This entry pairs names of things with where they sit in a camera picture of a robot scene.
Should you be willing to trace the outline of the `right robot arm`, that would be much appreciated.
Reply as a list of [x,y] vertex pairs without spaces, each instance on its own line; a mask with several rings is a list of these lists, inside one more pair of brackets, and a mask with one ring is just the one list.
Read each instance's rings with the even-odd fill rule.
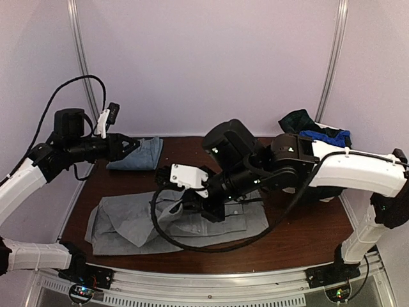
[[294,203],[319,187],[371,192],[365,216],[328,267],[333,282],[345,279],[386,231],[408,221],[408,161],[401,150],[360,152],[290,133],[264,145],[237,119],[214,127],[203,148],[218,162],[220,173],[172,165],[170,179],[188,189],[194,206],[214,222],[224,219],[225,202],[260,188],[292,189]]

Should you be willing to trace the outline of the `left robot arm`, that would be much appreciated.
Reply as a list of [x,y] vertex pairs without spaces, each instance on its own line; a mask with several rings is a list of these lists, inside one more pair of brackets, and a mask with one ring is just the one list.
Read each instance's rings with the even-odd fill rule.
[[[111,102],[85,133],[90,122],[83,109],[62,109],[54,115],[54,128],[47,140],[29,149],[22,163],[1,184],[1,222],[4,223],[32,194],[51,183],[64,170],[79,163],[121,161],[140,142],[120,133],[110,133],[119,113],[118,104]],[[92,277],[82,252],[71,243],[39,244],[19,242],[1,237],[1,274],[19,270],[66,270],[78,284]]]

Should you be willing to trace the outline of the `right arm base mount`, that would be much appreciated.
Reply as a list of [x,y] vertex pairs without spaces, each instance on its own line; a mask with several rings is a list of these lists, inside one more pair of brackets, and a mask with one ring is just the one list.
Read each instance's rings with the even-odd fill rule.
[[325,295],[330,302],[347,303],[353,298],[351,279],[360,276],[359,264],[345,264],[341,245],[334,251],[334,261],[327,265],[310,267],[305,271],[309,288],[325,288]]

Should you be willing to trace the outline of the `light blue denim skirt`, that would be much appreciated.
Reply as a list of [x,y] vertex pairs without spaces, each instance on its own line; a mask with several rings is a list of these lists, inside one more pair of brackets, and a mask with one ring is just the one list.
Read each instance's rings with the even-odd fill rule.
[[158,136],[139,139],[140,146],[123,160],[109,162],[108,170],[114,171],[154,171],[164,147],[164,140]]

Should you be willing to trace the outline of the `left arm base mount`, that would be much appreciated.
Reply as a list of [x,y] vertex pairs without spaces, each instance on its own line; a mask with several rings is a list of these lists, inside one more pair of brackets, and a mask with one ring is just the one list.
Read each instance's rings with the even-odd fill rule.
[[67,269],[56,269],[58,276],[72,283],[68,297],[77,306],[89,303],[96,294],[111,287],[114,271],[110,268],[87,264],[85,252],[71,242],[60,242],[71,255]]

